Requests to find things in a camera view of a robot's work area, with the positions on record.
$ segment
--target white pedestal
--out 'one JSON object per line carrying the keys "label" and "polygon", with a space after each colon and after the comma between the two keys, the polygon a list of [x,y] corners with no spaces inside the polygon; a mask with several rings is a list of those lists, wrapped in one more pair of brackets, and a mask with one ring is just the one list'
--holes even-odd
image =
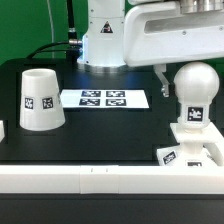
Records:
{"label": "white pedestal", "polygon": [[216,158],[203,145],[220,142],[223,137],[213,123],[208,127],[187,132],[178,123],[170,124],[180,145],[157,150],[160,166],[214,167]]}

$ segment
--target black cable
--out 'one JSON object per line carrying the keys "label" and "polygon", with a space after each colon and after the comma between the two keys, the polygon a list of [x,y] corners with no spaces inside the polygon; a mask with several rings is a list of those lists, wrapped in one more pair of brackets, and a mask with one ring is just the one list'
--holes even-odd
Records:
{"label": "black cable", "polygon": [[77,33],[75,30],[73,4],[72,0],[67,0],[67,13],[68,13],[68,39],[77,39]]}
{"label": "black cable", "polygon": [[67,11],[68,11],[68,27],[74,28],[75,24],[74,24],[72,0],[67,0]]}
{"label": "black cable", "polygon": [[48,52],[67,52],[67,51],[73,51],[74,49],[64,49],[64,50],[42,50],[42,51],[35,51],[35,54],[33,53],[32,58],[36,55],[36,54],[40,54],[40,53],[48,53]]}
{"label": "black cable", "polygon": [[66,44],[69,44],[69,42],[68,41],[62,41],[62,42],[55,42],[55,43],[46,44],[42,47],[37,48],[33,53],[29,54],[26,58],[27,59],[32,59],[35,54],[39,53],[40,51],[42,51],[46,48],[53,47],[53,46],[58,46],[58,45],[66,45]]}

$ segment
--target metal bracket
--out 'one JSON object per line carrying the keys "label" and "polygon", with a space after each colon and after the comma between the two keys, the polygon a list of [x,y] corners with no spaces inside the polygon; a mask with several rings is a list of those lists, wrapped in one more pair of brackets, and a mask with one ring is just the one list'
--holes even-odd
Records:
{"label": "metal bracket", "polygon": [[163,93],[164,97],[169,97],[169,81],[166,79],[166,77],[164,76],[164,72],[166,72],[166,64],[159,64],[159,65],[154,65],[153,66],[154,72],[157,75],[157,77],[159,78],[159,80],[162,83],[162,89],[161,92]]}

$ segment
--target white base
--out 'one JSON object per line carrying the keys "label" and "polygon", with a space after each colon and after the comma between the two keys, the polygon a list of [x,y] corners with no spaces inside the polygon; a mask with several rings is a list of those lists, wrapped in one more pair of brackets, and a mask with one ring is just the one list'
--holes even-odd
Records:
{"label": "white base", "polygon": [[224,194],[224,167],[0,166],[0,193]]}

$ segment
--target white robot figure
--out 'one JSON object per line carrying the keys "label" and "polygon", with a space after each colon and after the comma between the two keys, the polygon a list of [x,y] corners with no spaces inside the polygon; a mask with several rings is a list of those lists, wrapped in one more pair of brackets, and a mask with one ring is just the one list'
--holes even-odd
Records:
{"label": "white robot figure", "polygon": [[79,68],[93,72],[123,70],[125,0],[88,0],[89,28],[83,37]]}
{"label": "white robot figure", "polygon": [[217,143],[222,135],[209,120],[209,105],[219,89],[216,71],[202,62],[183,66],[176,74],[175,91],[181,104],[178,123],[171,124],[180,145],[157,150],[160,165],[217,166],[205,143]]}

